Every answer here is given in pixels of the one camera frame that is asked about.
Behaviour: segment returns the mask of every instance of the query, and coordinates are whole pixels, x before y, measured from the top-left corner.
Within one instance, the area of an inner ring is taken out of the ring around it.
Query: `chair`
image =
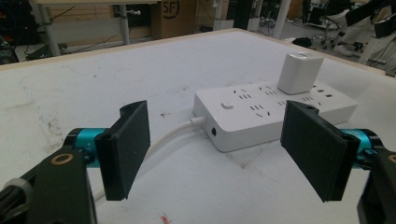
[[[312,36],[312,38],[311,38],[312,42],[314,42],[315,39],[320,39],[321,40],[320,44],[322,45],[322,47],[324,49],[326,49],[329,44],[331,44],[332,48],[335,47],[335,43],[336,43],[338,36],[333,37],[333,36],[329,35],[329,31],[330,31],[330,28],[332,27],[332,25],[336,25],[337,27],[338,27],[338,25],[335,21],[332,21],[325,16],[325,8],[314,7],[312,9],[312,12],[311,12],[308,22],[311,24],[314,24],[314,25],[324,25],[325,26],[323,33],[314,34]]]
[[[329,44],[331,44],[331,47],[334,48],[335,47],[335,42],[337,37],[333,37],[331,35],[329,35],[329,31],[332,25],[336,24],[334,21],[329,20],[328,18],[325,18],[325,20],[322,23],[323,25],[325,25],[325,29],[323,31],[323,33],[321,34],[314,34],[311,38],[312,42],[314,42],[315,39],[321,39],[320,44],[322,45],[322,47],[324,49],[326,49],[328,47]]]

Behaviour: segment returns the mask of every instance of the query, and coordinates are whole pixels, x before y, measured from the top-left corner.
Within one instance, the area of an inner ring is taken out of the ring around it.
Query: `black cable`
[[[370,67],[373,65],[373,63],[376,63],[376,64],[373,65],[373,66],[379,65],[378,60],[381,59],[382,55],[384,55],[385,51],[387,51],[387,48],[389,47],[389,44],[392,43],[392,42],[393,42],[393,39],[389,41],[389,43],[387,44],[387,46],[385,47],[385,49],[382,51],[381,55],[379,55],[379,57],[378,57],[376,60],[373,60],[373,61],[370,63],[370,65],[369,65]]]
[[[112,39],[112,38],[114,38],[114,37],[115,37],[115,35],[111,36],[109,39],[107,39],[107,40],[105,40],[105,41],[102,41],[102,42],[100,42],[100,43],[96,43],[96,44],[90,45],[90,46],[88,46],[88,47],[86,47],[86,48],[83,48],[83,49],[78,49],[78,50],[73,51],[73,52],[70,52],[70,53],[81,52],[81,51],[84,50],[84,49],[89,49],[89,48],[95,47],[95,46],[100,45],[100,44],[105,44],[107,41],[109,41],[110,39]]]
[[[385,63],[387,63],[387,61],[389,60],[389,58],[392,56],[392,52],[394,51],[394,49],[396,48],[396,45],[393,45],[393,47],[388,51],[387,55],[385,55],[384,60]]]
[[[75,7],[76,7],[76,6],[70,7],[69,9],[67,9],[66,11],[64,11],[63,13],[61,13],[61,14],[59,14],[59,15],[56,15],[56,16],[52,17],[49,21],[54,21],[56,18],[58,18],[58,17],[60,17],[60,16],[62,16],[62,15],[64,15],[64,14],[66,14],[67,12],[69,12],[70,10],[72,10],[72,9],[75,8]],[[39,26],[37,27],[37,29],[40,28],[40,27],[43,26],[43,25],[44,25],[44,23],[41,24],[41,25],[39,25]]]
[[[201,0],[198,0],[198,3],[199,3],[199,4],[201,5],[201,7],[204,9],[204,12],[205,12],[206,16],[209,17],[210,20],[213,21],[215,18],[213,18],[213,17],[207,12],[207,10],[206,10],[204,4],[202,4]]]

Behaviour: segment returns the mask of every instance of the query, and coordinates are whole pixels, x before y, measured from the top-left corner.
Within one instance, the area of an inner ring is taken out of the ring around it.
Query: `scuff mark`
[[[163,118],[165,118],[165,117],[167,117],[167,116],[169,116],[169,115],[171,115],[171,113],[161,113],[161,116],[162,116]]]

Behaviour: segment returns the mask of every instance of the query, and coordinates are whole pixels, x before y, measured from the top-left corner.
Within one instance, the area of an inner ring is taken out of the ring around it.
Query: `power cord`
[[[156,141],[154,141],[151,144],[151,146],[148,148],[148,151],[146,153],[145,161],[149,157],[151,157],[157,151],[159,146],[161,144],[163,144],[171,136],[173,136],[174,134],[176,134],[184,129],[187,129],[187,128],[202,126],[205,123],[205,121],[206,121],[205,117],[199,117],[199,118],[190,119],[189,121],[186,121],[184,123],[177,125],[175,128],[168,131],[167,133],[165,133],[163,136],[161,136],[160,138],[158,138]],[[93,194],[93,200],[98,201],[103,196],[105,196],[105,188],[103,186],[101,186],[101,187],[97,188],[96,190],[94,190],[92,194]]]

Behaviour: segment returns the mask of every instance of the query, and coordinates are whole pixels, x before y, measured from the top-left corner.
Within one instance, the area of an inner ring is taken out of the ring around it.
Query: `power outlet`
[[[288,100],[318,108],[332,124],[347,121],[358,105],[318,81],[311,91],[293,95],[263,82],[197,91],[193,113],[206,117],[203,128],[215,147],[229,152],[279,139]]]

